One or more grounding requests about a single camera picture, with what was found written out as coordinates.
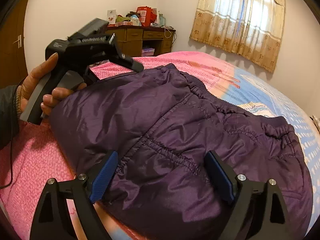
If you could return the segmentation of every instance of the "wall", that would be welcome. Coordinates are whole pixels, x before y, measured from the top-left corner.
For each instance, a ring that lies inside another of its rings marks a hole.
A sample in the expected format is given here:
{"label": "wall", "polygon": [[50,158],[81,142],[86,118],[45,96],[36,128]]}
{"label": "wall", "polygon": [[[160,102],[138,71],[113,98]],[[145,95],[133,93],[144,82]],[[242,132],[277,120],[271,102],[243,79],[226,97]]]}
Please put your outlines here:
{"label": "wall", "polygon": [[161,0],[166,24],[177,30],[173,51],[197,50],[226,60],[278,89],[307,114],[320,116],[320,103],[313,103],[320,100],[315,88],[320,76],[320,25],[303,0],[286,0],[283,39],[273,74],[244,57],[190,40],[197,4],[198,0]]}
{"label": "wall", "polygon": [[107,10],[125,16],[138,6],[157,7],[158,0],[29,0],[24,24],[28,72],[44,61],[54,39],[65,39],[94,18],[107,19]]}

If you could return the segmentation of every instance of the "door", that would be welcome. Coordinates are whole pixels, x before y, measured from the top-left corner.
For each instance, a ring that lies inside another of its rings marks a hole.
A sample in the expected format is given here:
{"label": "door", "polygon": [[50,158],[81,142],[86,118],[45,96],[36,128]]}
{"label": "door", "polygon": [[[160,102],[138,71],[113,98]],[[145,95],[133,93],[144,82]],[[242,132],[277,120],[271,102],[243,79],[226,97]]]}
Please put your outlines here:
{"label": "door", "polygon": [[0,89],[18,84],[28,75],[23,25],[28,0],[20,0],[0,30]]}

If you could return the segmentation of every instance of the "hand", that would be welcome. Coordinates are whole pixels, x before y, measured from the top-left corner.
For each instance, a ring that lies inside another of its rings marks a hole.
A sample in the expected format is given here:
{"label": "hand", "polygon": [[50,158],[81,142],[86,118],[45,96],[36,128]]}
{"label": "hand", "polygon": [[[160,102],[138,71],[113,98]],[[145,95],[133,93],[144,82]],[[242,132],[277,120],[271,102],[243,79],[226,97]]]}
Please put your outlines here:
{"label": "hand", "polygon": [[[40,79],[51,72],[58,62],[58,54],[52,54],[48,60],[34,68],[31,73],[26,77],[21,85],[20,91],[20,105],[23,112],[27,106],[29,98],[39,83]],[[82,83],[77,87],[77,90],[81,90],[87,86],[86,83]],[[72,90],[66,88],[55,88],[51,95],[44,95],[43,102],[41,103],[41,109],[46,115],[50,115],[52,109],[63,99],[70,96],[73,93]]]}

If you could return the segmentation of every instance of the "bed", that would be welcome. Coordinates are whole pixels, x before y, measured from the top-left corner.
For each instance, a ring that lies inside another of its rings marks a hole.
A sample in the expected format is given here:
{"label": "bed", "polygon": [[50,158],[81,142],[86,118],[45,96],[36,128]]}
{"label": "bed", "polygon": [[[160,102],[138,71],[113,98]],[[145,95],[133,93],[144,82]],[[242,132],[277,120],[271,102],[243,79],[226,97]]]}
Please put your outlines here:
{"label": "bed", "polygon": [[[284,116],[294,126],[311,174],[313,209],[309,229],[320,214],[320,134],[306,113],[282,93],[250,73],[225,61],[201,52],[173,52],[158,57],[136,58],[145,68],[174,63],[184,72],[202,80],[215,96],[256,115]],[[100,78],[128,70],[112,63],[92,68]],[[0,151],[0,183],[10,181],[9,146]],[[20,133],[14,139],[13,183],[0,190],[0,207],[22,240],[29,239],[33,214],[44,184],[48,178],[58,181],[74,178],[48,122],[40,126],[20,122]],[[68,201],[69,212],[79,239],[86,239],[80,226],[73,201]],[[113,240],[146,239],[95,208]]]}

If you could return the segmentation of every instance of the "beige curtain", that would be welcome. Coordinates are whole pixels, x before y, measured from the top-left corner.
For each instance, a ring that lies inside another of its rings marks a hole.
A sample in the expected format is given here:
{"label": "beige curtain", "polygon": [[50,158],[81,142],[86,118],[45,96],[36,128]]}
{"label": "beige curtain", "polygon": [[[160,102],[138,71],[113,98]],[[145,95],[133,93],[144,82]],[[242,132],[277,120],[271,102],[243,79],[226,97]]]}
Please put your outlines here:
{"label": "beige curtain", "polygon": [[284,0],[199,0],[190,38],[237,53],[273,73]]}

